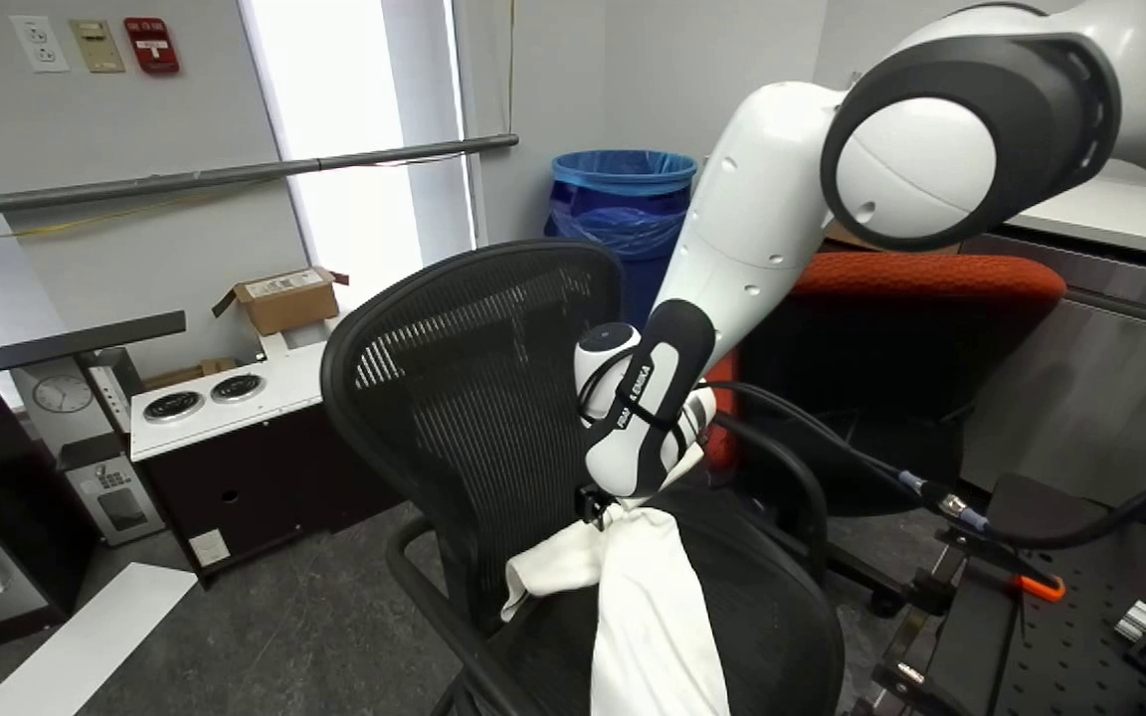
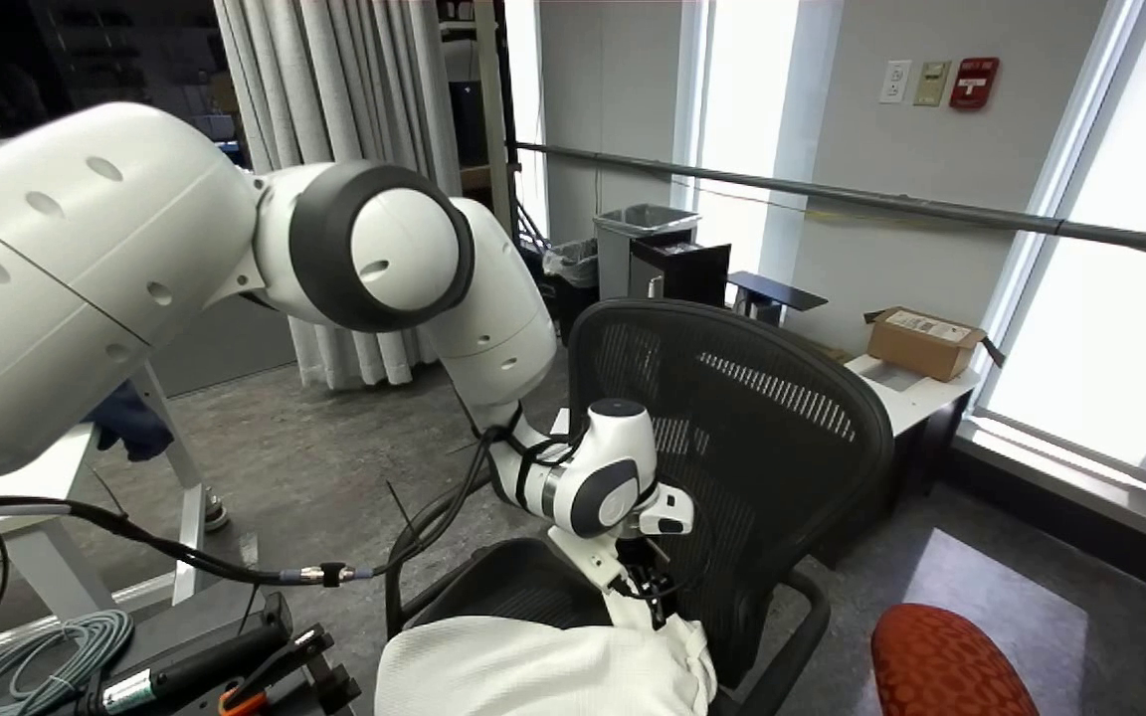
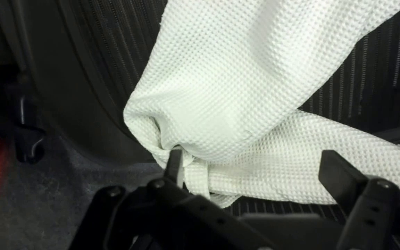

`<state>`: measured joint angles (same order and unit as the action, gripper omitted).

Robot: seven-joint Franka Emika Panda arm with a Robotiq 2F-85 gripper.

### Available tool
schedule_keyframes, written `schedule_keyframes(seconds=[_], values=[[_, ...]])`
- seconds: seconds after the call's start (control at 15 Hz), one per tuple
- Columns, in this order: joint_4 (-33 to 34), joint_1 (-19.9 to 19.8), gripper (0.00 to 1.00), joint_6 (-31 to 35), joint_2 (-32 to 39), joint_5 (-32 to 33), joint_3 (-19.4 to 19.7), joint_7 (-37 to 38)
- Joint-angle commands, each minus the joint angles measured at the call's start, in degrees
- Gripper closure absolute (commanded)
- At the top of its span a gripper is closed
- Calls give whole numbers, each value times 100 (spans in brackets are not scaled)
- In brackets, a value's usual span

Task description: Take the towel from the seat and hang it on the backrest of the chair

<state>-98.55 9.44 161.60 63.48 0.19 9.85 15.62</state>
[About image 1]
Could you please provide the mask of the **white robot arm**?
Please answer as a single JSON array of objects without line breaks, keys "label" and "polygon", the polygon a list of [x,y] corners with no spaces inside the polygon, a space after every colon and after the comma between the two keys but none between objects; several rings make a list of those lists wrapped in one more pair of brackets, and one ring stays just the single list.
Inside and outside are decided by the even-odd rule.
[{"label": "white robot arm", "polygon": [[650,322],[593,391],[582,470],[650,498],[694,453],[681,413],[800,281],[838,222],[937,252],[1090,181],[1146,169],[1146,0],[951,10],[854,84],[775,78],[742,100],[686,212]]}]

